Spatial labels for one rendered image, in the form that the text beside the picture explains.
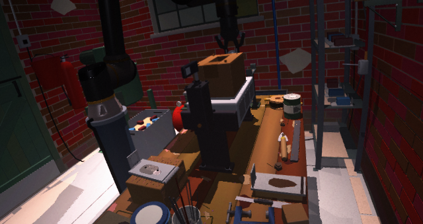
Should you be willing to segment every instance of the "green door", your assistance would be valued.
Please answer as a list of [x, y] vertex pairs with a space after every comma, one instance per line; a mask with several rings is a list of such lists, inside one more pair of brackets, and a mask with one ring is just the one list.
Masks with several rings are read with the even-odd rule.
[[59, 155], [36, 105], [1, 10], [0, 29], [1, 194], [48, 162], [59, 159]]

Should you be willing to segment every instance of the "blue pipe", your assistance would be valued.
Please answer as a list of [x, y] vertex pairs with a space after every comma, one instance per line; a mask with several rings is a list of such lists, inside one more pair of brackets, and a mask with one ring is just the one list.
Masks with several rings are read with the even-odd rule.
[[275, 0], [272, 0], [272, 10], [273, 10], [273, 27], [275, 30], [276, 66], [278, 68], [278, 89], [280, 89], [279, 41], [278, 41], [278, 25], [276, 23]]

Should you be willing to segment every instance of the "fire extinguisher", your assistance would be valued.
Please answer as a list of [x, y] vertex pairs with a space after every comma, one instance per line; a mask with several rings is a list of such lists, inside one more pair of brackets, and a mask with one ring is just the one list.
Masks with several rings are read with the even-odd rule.
[[87, 101], [83, 96], [82, 87], [77, 77], [77, 71], [71, 62], [65, 60], [66, 58], [68, 58], [67, 54], [60, 57], [60, 68], [62, 81], [65, 85], [67, 96], [71, 101], [70, 105], [73, 109], [85, 108], [87, 106]]

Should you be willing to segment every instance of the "white floor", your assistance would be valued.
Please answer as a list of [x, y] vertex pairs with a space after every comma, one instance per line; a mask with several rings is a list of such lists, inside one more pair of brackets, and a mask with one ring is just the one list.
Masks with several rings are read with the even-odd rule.
[[[349, 168], [314, 171], [315, 153], [310, 133], [306, 135], [309, 185], [309, 223], [379, 224], [379, 219], [361, 174]], [[119, 196], [112, 175], [98, 149], [35, 194], [0, 224], [59, 223], [91, 224]], [[352, 180], [361, 180], [363, 194], [353, 190]]]

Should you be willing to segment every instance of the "knife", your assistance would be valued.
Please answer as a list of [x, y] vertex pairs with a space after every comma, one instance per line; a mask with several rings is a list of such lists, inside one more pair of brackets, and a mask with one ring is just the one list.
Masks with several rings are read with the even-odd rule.
[[287, 203], [287, 202], [265, 200], [265, 199], [262, 199], [262, 198], [244, 198], [244, 197], [240, 197], [240, 196], [237, 196], [235, 198], [235, 200], [243, 201], [243, 202], [249, 202], [249, 203], [256, 203], [256, 204], [267, 204], [267, 205], [272, 205], [272, 207], [276, 207], [276, 208], [282, 208], [283, 205], [290, 204], [290, 203]]

